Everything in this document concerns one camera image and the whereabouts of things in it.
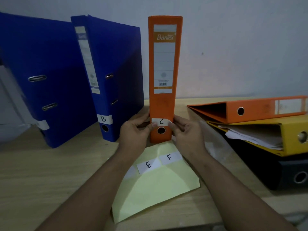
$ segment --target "blue binder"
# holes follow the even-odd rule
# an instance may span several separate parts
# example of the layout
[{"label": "blue binder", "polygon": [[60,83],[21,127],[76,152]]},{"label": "blue binder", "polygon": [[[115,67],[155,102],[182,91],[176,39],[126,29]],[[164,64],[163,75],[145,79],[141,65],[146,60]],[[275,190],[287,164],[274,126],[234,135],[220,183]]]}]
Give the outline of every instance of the blue binder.
[{"label": "blue binder", "polygon": [[47,144],[58,147],[97,121],[70,22],[0,13],[0,57]]},{"label": "blue binder", "polygon": [[140,28],[92,16],[71,20],[103,138],[114,142],[144,105]]}]

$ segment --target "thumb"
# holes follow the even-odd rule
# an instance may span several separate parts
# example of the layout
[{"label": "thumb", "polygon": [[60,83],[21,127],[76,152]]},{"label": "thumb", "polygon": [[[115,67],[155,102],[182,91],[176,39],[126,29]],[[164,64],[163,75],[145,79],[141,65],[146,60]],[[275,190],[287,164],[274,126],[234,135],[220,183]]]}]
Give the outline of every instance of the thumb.
[{"label": "thumb", "polygon": [[182,132],[180,128],[178,128],[178,126],[174,123],[169,123],[168,126],[174,132],[175,136],[177,136],[180,132]]},{"label": "thumb", "polygon": [[150,134],[150,132],[157,127],[157,123],[156,122],[152,122],[150,124],[147,125],[147,127],[143,130],[143,132],[145,132],[147,135]]}]

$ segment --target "human hand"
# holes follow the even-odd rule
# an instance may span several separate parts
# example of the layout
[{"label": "human hand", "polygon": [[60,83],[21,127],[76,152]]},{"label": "human hand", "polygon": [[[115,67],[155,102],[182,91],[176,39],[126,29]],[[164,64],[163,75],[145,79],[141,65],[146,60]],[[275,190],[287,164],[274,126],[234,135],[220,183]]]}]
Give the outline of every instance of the human hand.
[{"label": "human hand", "polygon": [[149,113],[146,113],[142,117],[126,121],[121,126],[119,149],[123,152],[129,152],[134,159],[137,159],[143,153],[151,130],[157,126],[157,123],[146,125],[145,121],[148,117]]},{"label": "human hand", "polygon": [[198,122],[174,115],[174,122],[168,126],[175,134],[176,148],[186,159],[196,160],[199,155],[208,154]]}]

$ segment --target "bantex logo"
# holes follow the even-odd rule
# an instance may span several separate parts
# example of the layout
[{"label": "bantex logo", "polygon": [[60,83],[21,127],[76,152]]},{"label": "bantex logo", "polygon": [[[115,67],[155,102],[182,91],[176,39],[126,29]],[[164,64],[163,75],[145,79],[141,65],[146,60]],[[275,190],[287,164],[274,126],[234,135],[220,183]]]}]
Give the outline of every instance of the bantex logo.
[{"label": "bantex logo", "polygon": [[157,40],[173,40],[174,35],[162,35],[162,34],[158,34],[157,35]]}]

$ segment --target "wooden desk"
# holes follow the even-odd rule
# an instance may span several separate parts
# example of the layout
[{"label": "wooden desk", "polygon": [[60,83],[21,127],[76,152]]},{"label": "wooden desk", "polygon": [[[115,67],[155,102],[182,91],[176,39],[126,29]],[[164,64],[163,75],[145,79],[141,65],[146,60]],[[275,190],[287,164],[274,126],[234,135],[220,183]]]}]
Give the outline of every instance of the wooden desk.
[{"label": "wooden desk", "polygon": [[[201,119],[187,104],[240,98],[177,99],[175,114]],[[98,123],[62,146],[51,149],[36,127],[5,144],[0,152],[0,230],[34,230],[77,190],[117,148],[103,140]],[[308,212],[308,192],[273,194],[233,153],[224,165],[254,193],[281,214]],[[105,230],[159,230],[220,223],[221,217],[206,186],[146,209]]]}]

